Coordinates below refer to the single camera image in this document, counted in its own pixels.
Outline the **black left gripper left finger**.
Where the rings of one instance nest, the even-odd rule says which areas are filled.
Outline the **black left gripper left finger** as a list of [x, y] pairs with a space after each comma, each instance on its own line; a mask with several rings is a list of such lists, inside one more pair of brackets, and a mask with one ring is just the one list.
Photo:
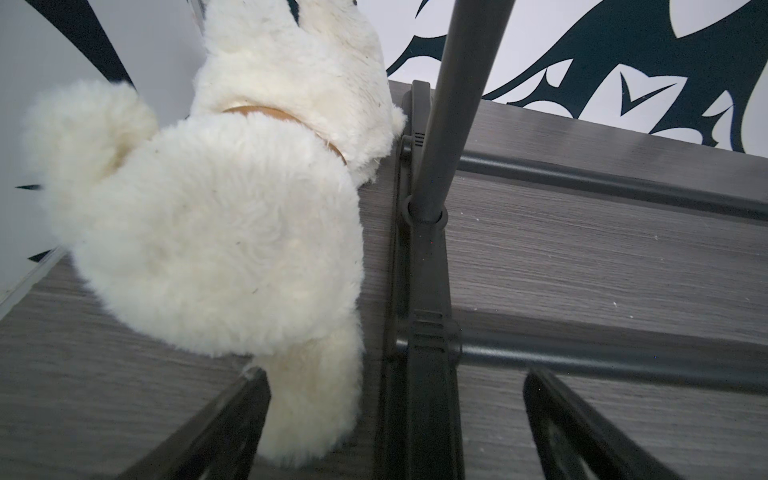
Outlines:
[[120, 479], [246, 479], [271, 400], [255, 367], [210, 401]]

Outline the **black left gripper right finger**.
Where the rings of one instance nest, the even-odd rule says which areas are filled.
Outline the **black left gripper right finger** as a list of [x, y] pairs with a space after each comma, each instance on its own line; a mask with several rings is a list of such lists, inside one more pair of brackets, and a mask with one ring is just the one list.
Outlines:
[[523, 397], [547, 479], [679, 479], [552, 372], [529, 370]]

